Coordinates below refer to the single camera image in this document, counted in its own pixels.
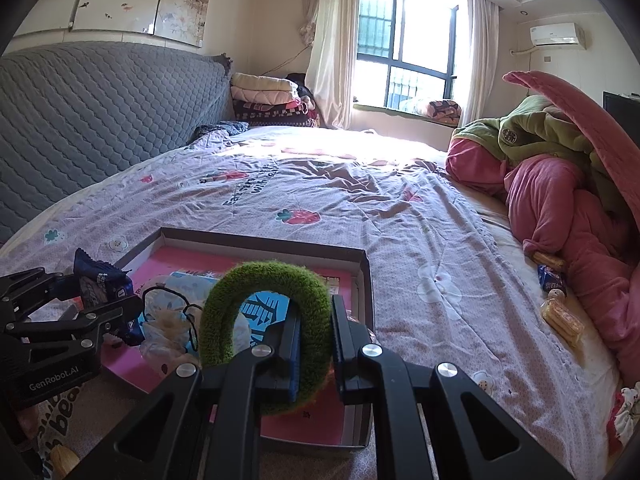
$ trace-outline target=metal screw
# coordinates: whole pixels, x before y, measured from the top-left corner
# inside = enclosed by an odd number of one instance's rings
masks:
[[[362,353],[368,357],[378,357],[382,354],[382,346],[370,343],[362,347]]]
[[[193,363],[182,363],[175,369],[175,373],[178,377],[191,377],[196,373],[196,365]]]
[[[438,373],[443,377],[453,377],[458,374],[458,369],[451,363],[440,363]]]
[[[256,357],[267,357],[271,353],[271,347],[269,345],[256,345],[251,348],[251,353]]]

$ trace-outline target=quilted headboard cover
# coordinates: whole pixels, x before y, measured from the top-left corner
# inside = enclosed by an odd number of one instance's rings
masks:
[[[0,242],[58,200],[230,117],[230,60],[59,43],[0,59]]]

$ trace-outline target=blue snack package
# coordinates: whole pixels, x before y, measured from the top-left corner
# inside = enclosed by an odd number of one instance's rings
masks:
[[[562,275],[551,267],[547,267],[546,265],[538,266],[538,281],[540,282],[540,287],[542,287],[542,290],[545,292],[558,288],[566,295],[566,287],[564,286]]]
[[[107,262],[98,262],[82,249],[76,250],[74,274],[80,283],[80,297],[87,310],[112,301],[133,296],[133,283],[127,273]],[[109,334],[121,339],[127,346],[138,346],[145,340],[137,319],[114,323]]]

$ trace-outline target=strawberry print bed sheet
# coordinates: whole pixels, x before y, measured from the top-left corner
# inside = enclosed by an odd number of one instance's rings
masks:
[[[601,478],[604,425],[581,368],[435,155],[370,132],[271,127],[232,146],[205,140],[45,211],[2,248],[0,273],[65,272],[78,247],[113,262],[160,226],[363,248],[382,345],[418,364],[456,363],[576,478]],[[284,470],[373,479],[375,446],[352,460],[263,455],[261,478]]]

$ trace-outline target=television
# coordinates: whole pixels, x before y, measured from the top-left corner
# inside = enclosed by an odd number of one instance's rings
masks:
[[[604,92],[604,109],[622,126],[626,134],[640,148],[640,96],[637,99]]]

